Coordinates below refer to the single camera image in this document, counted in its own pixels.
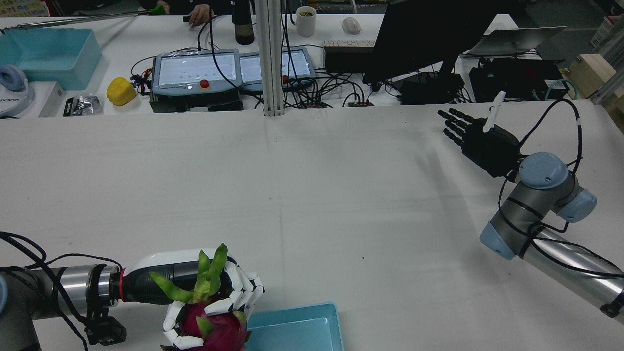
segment light blue tray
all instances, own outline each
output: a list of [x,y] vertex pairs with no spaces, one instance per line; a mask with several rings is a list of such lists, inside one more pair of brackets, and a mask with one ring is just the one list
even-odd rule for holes
[[59,82],[65,90],[85,89],[102,56],[91,29],[6,31],[0,48],[0,64],[14,64],[29,81]]
[[254,313],[247,351],[343,351],[336,305],[295,307]]

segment mug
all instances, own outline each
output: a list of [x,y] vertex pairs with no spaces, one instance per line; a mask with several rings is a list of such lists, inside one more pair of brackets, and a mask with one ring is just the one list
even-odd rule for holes
[[310,6],[301,6],[297,9],[297,34],[310,37],[314,34],[316,25],[316,9]]

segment robotic arm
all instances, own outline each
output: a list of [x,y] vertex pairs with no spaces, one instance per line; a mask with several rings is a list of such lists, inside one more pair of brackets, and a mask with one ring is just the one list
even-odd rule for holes
[[[109,309],[118,300],[172,304],[149,272],[159,273],[180,288],[192,290],[197,280],[198,252],[193,249],[154,254],[140,260],[132,269],[120,270],[116,265],[105,264],[51,269],[54,280],[44,269],[0,273],[0,345],[7,351],[38,351],[41,348],[32,321],[65,314],[77,317],[86,326],[91,345],[123,342],[125,328],[108,316]],[[214,252],[214,249],[206,249],[206,252]],[[212,313],[241,310],[248,319],[255,302],[265,291],[258,275],[243,272],[236,261],[228,257],[221,281],[222,289],[217,292],[220,300],[209,305]],[[71,300],[69,304],[62,296],[65,293]],[[168,326],[168,319],[174,317],[174,312],[170,306],[163,324],[165,336],[172,344],[185,349],[191,337],[174,335],[173,325]]]
[[542,222],[551,210],[566,222],[578,222],[595,208],[596,197],[579,185],[575,171],[548,152],[523,156],[522,143],[505,129],[494,126],[484,132],[483,118],[474,119],[455,109],[449,112],[438,114],[446,119],[445,135],[462,153],[492,177],[506,176],[517,182],[485,226],[480,241],[507,260],[524,259],[624,324],[624,272]]

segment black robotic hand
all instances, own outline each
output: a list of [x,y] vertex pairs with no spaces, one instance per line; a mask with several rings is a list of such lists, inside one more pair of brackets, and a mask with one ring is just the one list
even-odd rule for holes
[[437,113],[446,120],[444,134],[461,147],[462,154],[492,177],[505,176],[518,168],[522,155],[513,134],[496,125],[483,132],[485,118],[476,119],[453,108],[449,112]]

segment laptop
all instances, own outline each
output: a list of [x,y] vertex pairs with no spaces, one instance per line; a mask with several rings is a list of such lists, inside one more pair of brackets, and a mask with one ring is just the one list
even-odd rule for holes
[[536,46],[563,31],[565,26],[496,29],[468,50],[469,55],[513,55],[535,49]]

